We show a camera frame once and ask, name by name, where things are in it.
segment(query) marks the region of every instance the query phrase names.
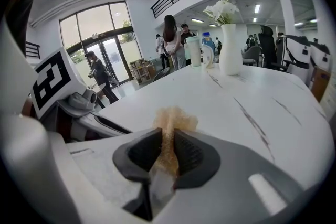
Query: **white cup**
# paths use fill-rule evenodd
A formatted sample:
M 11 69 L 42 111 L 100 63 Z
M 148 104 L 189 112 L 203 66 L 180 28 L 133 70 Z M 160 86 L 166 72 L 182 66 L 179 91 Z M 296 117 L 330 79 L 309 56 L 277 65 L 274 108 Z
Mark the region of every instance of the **white cup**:
M 191 64 L 193 67 L 201 65 L 201 47 L 199 37 L 188 37 L 185 39 L 184 47 L 189 50 Z

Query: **black cap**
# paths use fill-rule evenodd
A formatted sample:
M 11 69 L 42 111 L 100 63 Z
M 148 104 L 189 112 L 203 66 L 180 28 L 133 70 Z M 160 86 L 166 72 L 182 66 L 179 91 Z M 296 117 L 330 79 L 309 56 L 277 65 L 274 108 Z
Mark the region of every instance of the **black cap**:
M 93 55 L 95 55 L 95 53 L 91 50 L 85 54 L 85 57 L 93 56 Z

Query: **white shirt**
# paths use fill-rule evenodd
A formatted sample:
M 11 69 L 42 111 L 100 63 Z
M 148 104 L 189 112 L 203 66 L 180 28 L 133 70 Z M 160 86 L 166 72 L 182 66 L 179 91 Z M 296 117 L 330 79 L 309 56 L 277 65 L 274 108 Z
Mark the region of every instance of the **white shirt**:
M 176 41 L 177 41 L 177 35 L 180 35 L 181 29 L 179 29 L 177 27 L 176 32 L 175 32 L 175 37 L 172 41 L 167 42 L 167 46 L 166 46 L 166 51 L 167 52 L 171 52 L 174 50 L 175 46 L 176 46 Z
M 156 44 L 156 48 L 159 50 L 159 54 L 163 54 L 164 53 L 164 50 L 163 48 L 161 47 L 161 45 L 163 46 L 163 38 L 162 37 L 158 37 L 156 40 L 155 40 L 155 44 Z

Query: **jeans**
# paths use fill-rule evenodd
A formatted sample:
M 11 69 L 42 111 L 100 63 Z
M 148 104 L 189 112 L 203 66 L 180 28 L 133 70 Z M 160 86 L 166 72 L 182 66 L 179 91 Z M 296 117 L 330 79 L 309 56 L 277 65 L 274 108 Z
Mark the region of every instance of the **jeans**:
M 185 53 L 183 46 L 181 46 L 174 55 L 171 55 L 171 57 L 174 64 L 174 71 L 178 71 L 185 67 Z
M 162 69 L 164 69 L 164 60 L 166 60 L 167 67 L 169 67 L 169 59 L 166 54 L 160 54 L 161 62 L 162 62 Z

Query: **long black hair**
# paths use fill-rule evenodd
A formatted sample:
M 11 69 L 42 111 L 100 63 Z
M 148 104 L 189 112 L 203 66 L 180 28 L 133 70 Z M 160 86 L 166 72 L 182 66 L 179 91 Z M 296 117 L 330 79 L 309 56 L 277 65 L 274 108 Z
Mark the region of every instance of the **long black hair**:
M 163 39 L 166 42 L 170 42 L 174 40 L 176 33 L 176 21 L 174 16 L 167 15 L 164 17 L 164 30 L 163 30 Z

